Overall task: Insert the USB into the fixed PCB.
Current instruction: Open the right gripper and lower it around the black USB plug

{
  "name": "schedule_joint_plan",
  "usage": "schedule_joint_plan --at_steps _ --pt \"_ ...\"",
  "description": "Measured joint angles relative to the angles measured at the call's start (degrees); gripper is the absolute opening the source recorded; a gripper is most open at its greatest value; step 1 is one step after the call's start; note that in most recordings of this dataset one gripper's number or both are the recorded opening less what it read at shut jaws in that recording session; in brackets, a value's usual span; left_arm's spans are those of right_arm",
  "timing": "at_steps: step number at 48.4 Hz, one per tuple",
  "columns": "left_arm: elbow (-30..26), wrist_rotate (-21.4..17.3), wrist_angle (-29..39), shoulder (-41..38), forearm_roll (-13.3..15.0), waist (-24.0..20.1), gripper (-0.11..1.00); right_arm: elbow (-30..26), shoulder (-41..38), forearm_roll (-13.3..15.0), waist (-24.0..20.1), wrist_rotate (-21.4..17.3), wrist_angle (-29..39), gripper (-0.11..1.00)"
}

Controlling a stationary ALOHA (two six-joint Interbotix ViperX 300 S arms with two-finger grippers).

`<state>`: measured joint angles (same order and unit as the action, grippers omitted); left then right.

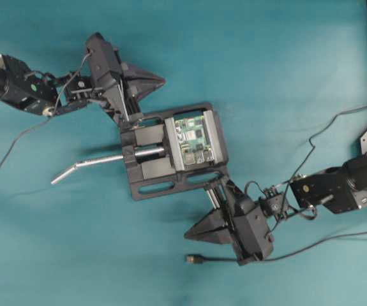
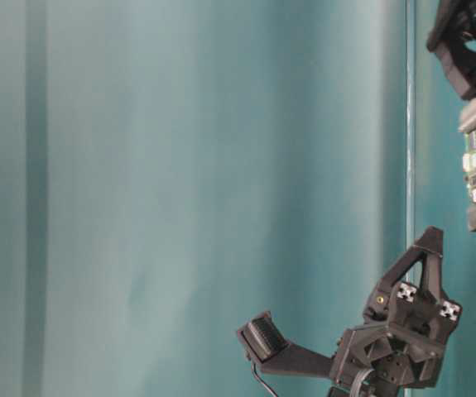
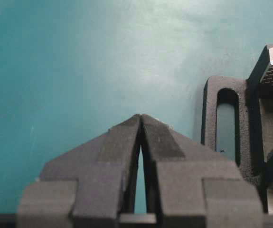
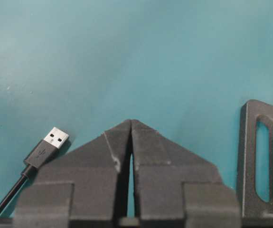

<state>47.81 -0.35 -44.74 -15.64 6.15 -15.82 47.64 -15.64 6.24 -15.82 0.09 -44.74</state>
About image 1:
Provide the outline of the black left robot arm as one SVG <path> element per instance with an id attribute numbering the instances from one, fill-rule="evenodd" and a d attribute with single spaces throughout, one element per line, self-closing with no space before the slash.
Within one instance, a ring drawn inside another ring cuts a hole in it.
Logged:
<path id="1" fill-rule="evenodd" d="M 87 39 L 84 61 L 89 76 L 72 71 L 56 77 L 0 54 L 0 101 L 46 117 L 96 103 L 114 122 L 134 123 L 142 116 L 139 101 L 165 84 L 164 78 L 122 61 L 118 49 L 100 33 Z"/>

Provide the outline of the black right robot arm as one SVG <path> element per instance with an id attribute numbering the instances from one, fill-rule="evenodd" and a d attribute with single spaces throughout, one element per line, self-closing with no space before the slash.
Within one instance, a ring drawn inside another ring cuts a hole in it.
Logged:
<path id="1" fill-rule="evenodd" d="M 334 214 L 341 214 L 367 206 L 367 154 L 346 161 L 341 167 L 295 178 L 291 190 L 299 205 L 292 213 L 285 193 L 275 187 L 264 190 L 264 196 L 252 200 L 246 190 L 240 190 L 230 179 L 214 180 L 205 188 L 213 209 L 193 225 L 184 237 L 214 244 L 230 244 L 234 261 L 245 265 L 254 261 L 272 261 L 273 231 L 267 219 L 277 221 L 305 215 L 309 220 L 317 216 L 323 206 Z"/>

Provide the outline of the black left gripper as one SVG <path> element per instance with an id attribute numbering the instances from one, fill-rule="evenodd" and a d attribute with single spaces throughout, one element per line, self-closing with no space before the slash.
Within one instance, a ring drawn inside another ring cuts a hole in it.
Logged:
<path id="1" fill-rule="evenodd" d="M 165 85 L 163 77 L 122 62 L 118 51 L 100 33 L 86 41 L 93 92 L 91 101 L 120 128 L 134 128 L 142 118 L 139 101 Z"/>

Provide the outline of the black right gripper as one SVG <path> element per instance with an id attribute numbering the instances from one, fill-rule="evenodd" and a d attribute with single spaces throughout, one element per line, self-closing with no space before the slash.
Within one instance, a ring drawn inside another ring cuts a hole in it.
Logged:
<path id="1" fill-rule="evenodd" d="M 269 227 L 257 203 L 233 181 L 206 190 L 213 209 L 194 224 L 184 238 L 213 244 L 230 244 L 238 265 L 262 261 L 273 251 Z"/>

